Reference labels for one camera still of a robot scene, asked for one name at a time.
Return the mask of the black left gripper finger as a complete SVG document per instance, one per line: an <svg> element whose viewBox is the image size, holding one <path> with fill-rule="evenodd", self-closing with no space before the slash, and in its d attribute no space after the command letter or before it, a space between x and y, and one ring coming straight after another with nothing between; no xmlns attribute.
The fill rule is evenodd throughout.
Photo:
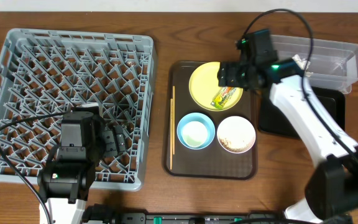
<svg viewBox="0 0 358 224"><path fill-rule="evenodd" d="M105 157L115 157L117 156L117 144L116 137L112 130L106 130L102 133L104 139L106 150L104 153Z"/></svg>
<svg viewBox="0 0 358 224"><path fill-rule="evenodd" d="M116 136L117 152L122 153L126 150L126 143L122 126L114 126L114 133Z"/></svg>

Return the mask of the pale green cup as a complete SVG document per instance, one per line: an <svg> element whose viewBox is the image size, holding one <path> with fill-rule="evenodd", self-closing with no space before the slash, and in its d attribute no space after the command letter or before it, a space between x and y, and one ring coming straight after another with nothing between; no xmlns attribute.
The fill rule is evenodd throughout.
<svg viewBox="0 0 358 224"><path fill-rule="evenodd" d="M199 148L208 138L206 126L199 121L190 121L186 123L181 131L182 139L186 146L190 148Z"/></svg>

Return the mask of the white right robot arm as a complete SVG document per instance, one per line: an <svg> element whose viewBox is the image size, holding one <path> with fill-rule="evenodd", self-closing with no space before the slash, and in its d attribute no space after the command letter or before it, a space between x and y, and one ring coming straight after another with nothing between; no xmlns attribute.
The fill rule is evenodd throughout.
<svg viewBox="0 0 358 224"><path fill-rule="evenodd" d="M219 86L268 95L309 152L315 170L305 197L284 211L285 218L321 223L358 208L358 143L327 112L292 58L221 62L217 79Z"/></svg>

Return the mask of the white pink bowl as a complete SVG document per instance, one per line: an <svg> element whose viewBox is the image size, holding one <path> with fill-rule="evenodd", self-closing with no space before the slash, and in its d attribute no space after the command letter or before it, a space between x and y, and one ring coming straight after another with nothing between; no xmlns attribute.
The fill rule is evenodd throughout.
<svg viewBox="0 0 358 224"><path fill-rule="evenodd" d="M251 150L257 137L253 124L241 116L230 116L222 120L216 136L222 148L233 154Z"/></svg>

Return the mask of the green yellow snack wrapper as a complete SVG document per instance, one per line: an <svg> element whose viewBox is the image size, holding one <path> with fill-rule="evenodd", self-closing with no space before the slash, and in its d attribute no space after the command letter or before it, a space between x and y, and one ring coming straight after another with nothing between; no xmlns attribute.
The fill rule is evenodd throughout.
<svg viewBox="0 0 358 224"><path fill-rule="evenodd" d="M231 99L232 95L236 92L237 88L222 87L216 96L211 101L211 106L218 110L222 110L225 104Z"/></svg>

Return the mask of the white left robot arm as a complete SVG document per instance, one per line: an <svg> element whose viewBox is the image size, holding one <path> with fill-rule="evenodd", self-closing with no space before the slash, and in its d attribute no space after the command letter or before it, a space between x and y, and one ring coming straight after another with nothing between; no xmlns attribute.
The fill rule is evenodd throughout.
<svg viewBox="0 0 358 224"><path fill-rule="evenodd" d="M94 103L62 117L60 142L52 148L38 176L40 197L54 223L119 223L107 205L87 206L96 168L125 150L124 139L108 129Z"/></svg>

